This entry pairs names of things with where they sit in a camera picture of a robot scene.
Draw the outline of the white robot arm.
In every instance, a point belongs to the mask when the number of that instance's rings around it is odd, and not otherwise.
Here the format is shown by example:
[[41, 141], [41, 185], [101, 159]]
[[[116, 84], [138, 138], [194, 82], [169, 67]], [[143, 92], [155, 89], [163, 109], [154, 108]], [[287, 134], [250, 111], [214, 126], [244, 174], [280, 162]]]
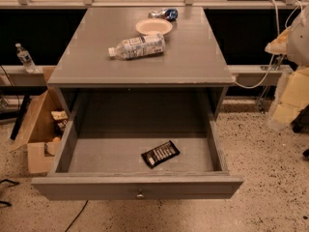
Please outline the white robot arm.
[[306, 6], [276, 39], [268, 43], [265, 52], [286, 55], [297, 65], [279, 78], [275, 101], [268, 113], [268, 126], [276, 131], [288, 127], [309, 105], [309, 6]]

